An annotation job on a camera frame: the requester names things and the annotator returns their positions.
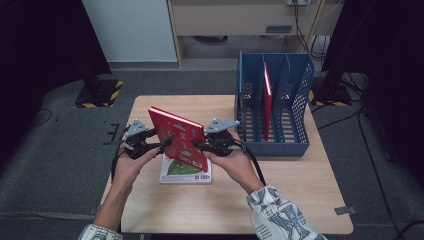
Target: sleeve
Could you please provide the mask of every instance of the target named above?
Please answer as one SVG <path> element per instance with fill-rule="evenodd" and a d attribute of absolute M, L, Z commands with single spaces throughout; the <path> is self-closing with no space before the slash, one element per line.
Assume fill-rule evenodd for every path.
<path fill-rule="evenodd" d="M 298 206 L 280 197 L 274 186 L 265 186 L 247 196 L 250 221 L 261 240 L 325 240 L 306 222 Z"/>
<path fill-rule="evenodd" d="M 122 235 L 110 229 L 90 224 L 84 228 L 78 240 L 123 240 Z"/>

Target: person's left hand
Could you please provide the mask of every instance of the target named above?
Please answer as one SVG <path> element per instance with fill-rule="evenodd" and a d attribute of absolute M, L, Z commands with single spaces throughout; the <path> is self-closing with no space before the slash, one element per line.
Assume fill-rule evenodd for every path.
<path fill-rule="evenodd" d="M 146 152 L 143 156 L 137 159 L 132 159 L 124 151 L 124 148 L 121 147 L 118 154 L 119 157 L 116 163 L 112 187 L 119 187 L 131 192 L 132 185 L 138 174 L 140 174 L 140 170 L 147 162 L 157 155 L 158 151 L 159 148 L 155 148 Z"/>

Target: finger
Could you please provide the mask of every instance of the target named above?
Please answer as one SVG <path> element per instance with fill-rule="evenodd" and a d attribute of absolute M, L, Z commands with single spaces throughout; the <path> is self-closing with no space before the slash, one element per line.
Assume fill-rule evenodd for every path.
<path fill-rule="evenodd" d="M 223 158 L 222 157 L 218 157 L 217 155 L 215 155 L 215 154 L 213 154 L 211 152 L 207 152 L 207 151 L 203 152 L 203 155 L 205 155 L 205 157 L 207 157 L 209 160 L 211 160 L 211 162 L 213 164 L 216 164 L 218 166 L 221 166 L 221 163 L 223 161 Z"/>
<path fill-rule="evenodd" d="M 153 158 L 156 157 L 156 155 L 159 152 L 159 148 L 154 148 L 151 149 L 149 151 L 147 151 L 143 156 L 137 158 L 135 161 L 140 162 L 141 163 L 141 167 L 144 166 L 144 164 L 146 164 L 147 162 L 149 162 L 150 160 L 152 160 Z"/>

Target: wrist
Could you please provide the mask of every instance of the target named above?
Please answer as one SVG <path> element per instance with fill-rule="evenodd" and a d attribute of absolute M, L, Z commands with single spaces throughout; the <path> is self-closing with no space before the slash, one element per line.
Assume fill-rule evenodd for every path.
<path fill-rule="evenodd" d="M 246 191 L 248 195 L 250 195 L 251 193 L 265 186 L 259 179 L 245 181 L 243 183 L 240 183 L 240 185 L 242 186 L 242 188 Z"/>

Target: book with illustrated cover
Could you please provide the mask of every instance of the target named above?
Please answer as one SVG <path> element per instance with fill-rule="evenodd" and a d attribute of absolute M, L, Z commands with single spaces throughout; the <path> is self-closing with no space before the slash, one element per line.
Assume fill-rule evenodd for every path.
<path fill-rule="evenodd" d="M 212 183 L 211 161 L 207 159 L 208 171 L 183 164 L 163 154 L 159 182 L 162 184 L 210 184 Z"/>
<path fill-rule="evenodd" d="M 269 129 L 271 126 L 271 112 L 272 112 L 272 89 L 271 81 L 269 79 L 268 67 L 264 62 L 264 91 L 262 97 L 262 123 L 264 140 L 268 141 Z"/>
<path fill-rule="evenodd" d="M 153 106 L 149 114 L 159 141 L 163 143 L 172 137 L 171 146 L 165 148 L 166 156 L 203 172 L 208 171 L 207 158 L 191 143 L 191 140 L 205 142 L 203 125 Z"/>

